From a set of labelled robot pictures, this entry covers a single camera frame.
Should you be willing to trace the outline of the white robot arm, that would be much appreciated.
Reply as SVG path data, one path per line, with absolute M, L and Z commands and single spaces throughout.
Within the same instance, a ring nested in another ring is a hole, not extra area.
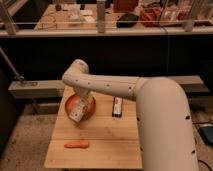
M 136 103 L 143 171 L 199 171 L 189 103 L 176 81 L 92 75 L 81 59 L 73 61 L 62 81 L 83 98 L 95 91 Z

